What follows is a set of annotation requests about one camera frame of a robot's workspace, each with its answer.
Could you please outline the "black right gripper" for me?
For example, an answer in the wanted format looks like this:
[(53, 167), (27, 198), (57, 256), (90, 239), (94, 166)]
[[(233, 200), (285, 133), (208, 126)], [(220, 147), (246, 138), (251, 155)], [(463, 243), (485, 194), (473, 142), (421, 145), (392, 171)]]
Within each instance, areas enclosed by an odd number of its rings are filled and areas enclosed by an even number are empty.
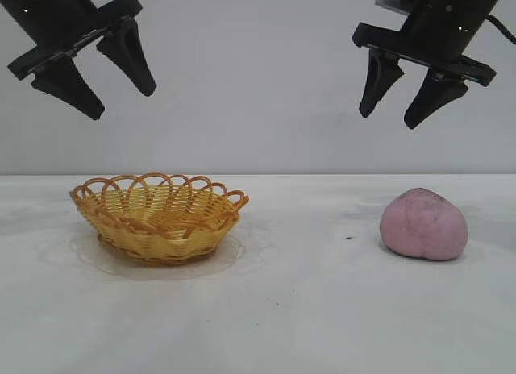
[(496, 72), (464, 55), (497, 0), (416, 0), (398, 31), (360, 23), (352, 41), (370, 48), (360, 113), (367, 118), (404, 72), (400, 58), (429, 69), (404, 122), (418, 127), (468, 92), (464, 79), (487, 86)]

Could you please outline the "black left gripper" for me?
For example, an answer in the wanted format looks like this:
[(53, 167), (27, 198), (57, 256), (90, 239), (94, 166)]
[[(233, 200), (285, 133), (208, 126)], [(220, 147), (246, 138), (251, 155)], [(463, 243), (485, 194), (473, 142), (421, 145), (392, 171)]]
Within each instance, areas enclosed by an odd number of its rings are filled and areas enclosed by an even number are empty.
[[(133, 19), (142, 9), (139, 0), (112, 0), (95, 6), (91, 0), (1, 0), (2, 7), (35, 42), (9, 65), (22, 80), (44, 65), (72, 56), (103, 36), (97, 50), (114, 63), (144, 96), (157, 84), (148, 67)], [(31, 86), (99, 120), (105, 107), (72, 61), (57, 61), (35, 74)]]

